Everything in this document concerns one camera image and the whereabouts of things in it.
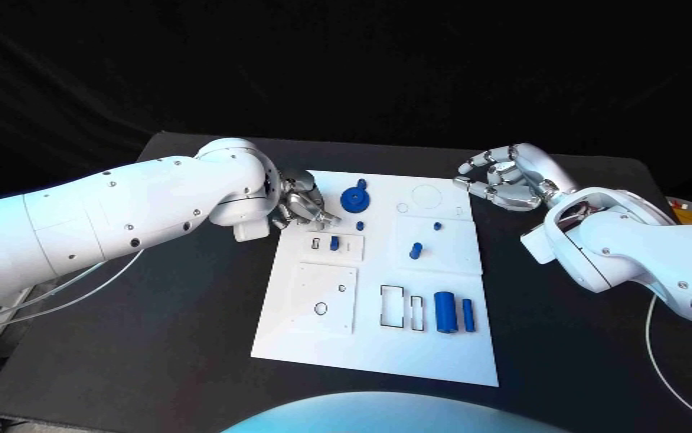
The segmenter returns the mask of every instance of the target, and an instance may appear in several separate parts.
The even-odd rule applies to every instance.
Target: black table
[[[160,133],[140,159],[193,155],[212,139]],[[441,178],[476,153],[254,141],[278,167]],[[556,160],[584,186],[624,188],[667,208],[639,161]],[[278,232],[236,243],[231,229],[206,223],[151,248],[104,291],[35,321],[0,373],[0,415],[112,431],[213,432],[294,400],[389,390],[493,406],[572,431],[689,431],[692,412],[646,355],[649,291],[631,283],[598,295],[580,288],[519,242],[545,210],[512,213],[471,202],[499,388],[251,358]],[[53,304],[127,261],[110,262]],[[652,342],[663,373],[692,398],[692,323],[660,305]]]

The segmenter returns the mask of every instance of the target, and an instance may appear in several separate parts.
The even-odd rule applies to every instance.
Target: white cable
[[[24,301],[24,303],[20,303],[17,306],[13,306],[11,308],[7,308],[4,310],[0,310],[0,316],[4,316],[7,313],[10,313],[14,310],[20,310],[22,308],[26,308],[27,306],[33,305],[39,301],[42,301],[45,298],[49,296],[53,296],[61,290],[63,290],[69,285],[76,283],[89,273],[97,271],[98,267],[101,265],[105,265],[105,261],[101,263],[97,263],[86,271],[79,273],[68,282],[65,282],[61,286],[58,286],[55,289],[52,289],[48,293],[43,293],[37,298],[35,298],[30,301]]]
[[[144,253],[144,250],[140,250],[140,252],[137,253],[137,255],[134,255],[134,258],[130,260],[130,263],[122,267],[122,269],[115,273],[115,275],[112,275],[112,277],[110,278],[110,280],[107,282],[104,282],[101,284],[101,286],[98,286],[97,288],[94,288],[85,295],[82,295],[76,300],[72,300],[69,301],[68,303],[62,304],[61,306],[56,306],[55,308],[50,308],[49,310],[46,311],[42,311],[40,313],[36,313],[33,315],[29,315],[29,316],[24,316],[22,318],[17,318],[16,320],[11,320],[11,321],[6,321],[3,323],[0,323],[0,326],[4,326],[4,325],[10,325],[11,323],[17,323],[20,321],[24,321],[24,320],[29,320],[30,318],[36,318],[37,316],[43,316],[43,315],[48,315],[48,313],[52,313],[53,311],[58,311],[58,310],[62,310],[63,308],[66,308],[68,306],[72,306],[75,303],[78,303],[79,301],[82,301],[84,299],[86,299],[94,293],[97,293],[102,288],[105,288],[111,282],[115,280],[115,278],[118,278],[118,276],[125,272],[125,270],[130,268],[130,266],[133,265],[133,263],[137,261],[137,258],[140,257],[140,255]]]
[[[663,373],[660,372],[659,365],[656,364],[656,360],[653,359],[652,341],[649,339],[649,329],[650,329],[649,327],[652,325],[652,313],[653,313],[653,305],[654,304],[656,304],[656,295],[653,295],[652,304],[649,305],[649,314],[646,315],[646,327],[644,327],[646,349],[649,351],[649,358],[652,360],[652,364],[653,364],[653,368],[656,369],[656,373],[659,374],[660,381],[663,382],[667,389],[670,390],[670,393],[680,400],[682,404],[692,410],[692,405],[683,400],[682,396],[678,394],[678,392],[673,390],[673,387],[667,383],[666,378],[663,378]]]

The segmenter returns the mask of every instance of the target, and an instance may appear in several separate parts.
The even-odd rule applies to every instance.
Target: white board
[[[326,209],[343,221],[319,233],[295,223],[281,232],[252,357],[497,386],[468,194],[448,179],[311,173]],[[342,209],[339,198],[359,178],[368,182],[370,206],[352,214]],[[359,221],[363,231],[356,229]],[[332,236],[340,238],[340,248],[349,245],[349,251],[329,249]],[[314,238],[320,239],[319,249],[311,248]],[[412,260],[415,242],[422,244],[422,253]],[[319,265],[307,269],[311,275],[321,275],[314,277],[316,291],[307,296],[301,290],[307,287],[297,286],[303,278],[297,269],[306,264]],[[345,284],[349,271],[353,285]],[[339,292],[334,285],[346,290]],[[382,285],[404,287],[404,328],[381,326]],[[438,333],[435,328],[438,291],[450,291],[456,297],[460,328],[453,334]],[[355,302],[346,295],[353,292]],[[411,296],[422,297],[424,331],[412,329],[419,322],[411,320]],[[473,302],[473,333],[464,331],[464,298]],[[327,311],[317,315],[321,302]]]

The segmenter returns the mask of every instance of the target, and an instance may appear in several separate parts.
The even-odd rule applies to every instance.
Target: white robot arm
[[[676,225],[637,195],[607,188],[580,189],[548,154],[522,143],[494,148],[458,168],[490,166],[489,183],[467,176],[454,184],[513,211],[542,203],[542,225],[522,236],[539,263],[556,259],[577,283],[598,293],[630,280],[643,284],[670,309],[692,320],[692,226]]]
[[[195,231],[205,218],[238,241],[291,220],[336,223],[310,173],[281,175],[252,143],[221,139],[195,158],[114,168],[0,200],[0,296]]]

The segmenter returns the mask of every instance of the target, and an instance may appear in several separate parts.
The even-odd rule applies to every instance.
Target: robotic hand
[[[114,168],[48,190],[0,200],[0,297],[195,231],[205,218],[238,241],[295,220],[337,224],[314,178],[277,170],[255,145],[212,141],[195,158]]]
[[[528,143],[476,155],[458,173],[486,165],[492,165],[487,184],[467,176],[457,176],[454,184],[507,210],[529,211],[545,203],[543,223],[522,236],[536,261],[556,259],[595,293],[627,280],[643,284],[692,320],[692,226],[676,225],[629,191],[581,189],[548,154]]]

